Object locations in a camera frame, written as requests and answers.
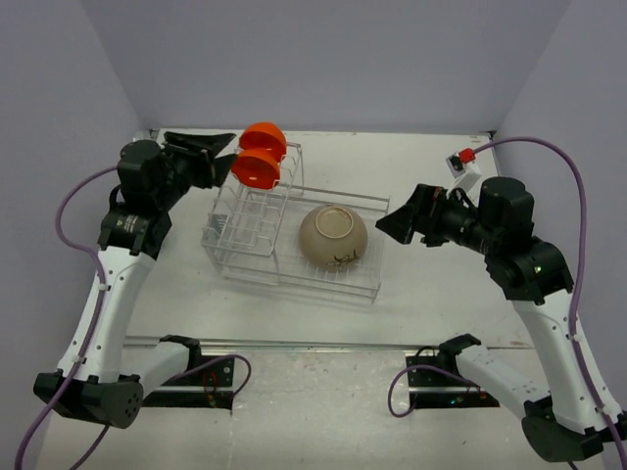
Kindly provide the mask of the orange plastic bowl front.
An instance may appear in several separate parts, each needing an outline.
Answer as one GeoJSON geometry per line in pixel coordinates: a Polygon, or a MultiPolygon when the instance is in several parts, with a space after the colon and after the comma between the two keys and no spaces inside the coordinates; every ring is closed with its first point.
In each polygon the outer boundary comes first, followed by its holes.
{"type": "Polygon", "coordinates": [[[254,189],[271,190],[280,180],[278,161],[261,148],[241,151],[231,172],[241,184],[254,189]]]}

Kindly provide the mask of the orange plastic bowl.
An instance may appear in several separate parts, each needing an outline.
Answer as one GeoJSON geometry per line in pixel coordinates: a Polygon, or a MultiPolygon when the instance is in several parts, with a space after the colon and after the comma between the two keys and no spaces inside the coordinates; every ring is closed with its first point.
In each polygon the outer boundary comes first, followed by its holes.
{"type": "Polygon", "coordinates": [[[287,140],[282,130],[273,122],[262,121],[249,125],[239,137],[242,150],[264,149],[277,162],[281,162],[287,153],[287,140]]]}
{"type": "Polygon", "coordinates": [[[241,151],[231,172],[241,184],[254,189],[271,190],[280,180],[278,161],[261,148],[241,151]]]}

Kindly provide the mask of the large beige ceramic bowl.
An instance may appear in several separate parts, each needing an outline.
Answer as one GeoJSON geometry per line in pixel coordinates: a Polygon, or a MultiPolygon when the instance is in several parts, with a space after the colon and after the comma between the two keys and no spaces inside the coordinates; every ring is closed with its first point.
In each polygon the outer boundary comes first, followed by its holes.
{"type": "Polygon", "coordinates": [[[353,209],[339,205],[319,206],[299,227],[299,246],[313,266],[340,271],[361,260],[367,250],[365,223],[353,209]]]}

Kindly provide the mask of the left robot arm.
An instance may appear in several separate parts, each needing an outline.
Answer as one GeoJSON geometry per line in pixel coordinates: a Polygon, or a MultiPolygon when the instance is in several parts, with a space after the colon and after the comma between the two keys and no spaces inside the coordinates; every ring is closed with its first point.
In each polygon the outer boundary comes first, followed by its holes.
{"type": "Polygon", "coordinates": [[[109,196],[98,248],[88,253],[96,274],[83,314],[56,371],[39,374],[33,386],[59,415],[125,429],[143,400],[167,381],[191,385],[202,377],[196,339],[166,335],[130,369],[121,365],[122,347],[139,292],[172,227],[170,210],[191,188],[223,185],[237,158],[224,152],[234,138],[167,132],[162,143],[136,140],[121,149],[119,183],[109,196]]]}

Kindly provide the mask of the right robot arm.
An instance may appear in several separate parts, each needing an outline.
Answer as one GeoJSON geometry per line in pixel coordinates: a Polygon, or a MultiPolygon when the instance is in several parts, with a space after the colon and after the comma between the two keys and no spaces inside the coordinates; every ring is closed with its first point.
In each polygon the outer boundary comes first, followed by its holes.
{"type": "Polygon", "coordinates": [[[477,204],[460,188],[419,184],[375,226],[403,245],[419,233],[429,248],[452,242],[483,256],[532,339],[546,385],[493,357],[470,334],[440,344],[432,362],[420,367],[447,384],[484,390],[519,419],[542,459],[573,465],[601,453],[613,438],[624,441],[626,412],[595,364],[581,369],[577,357],[592,355],[583,332],[569,327],[577,321],[570,311],[574,282],[559,248],[534,235],[533,210],[533,196],[514,178],[486,179],[477,204]]]}

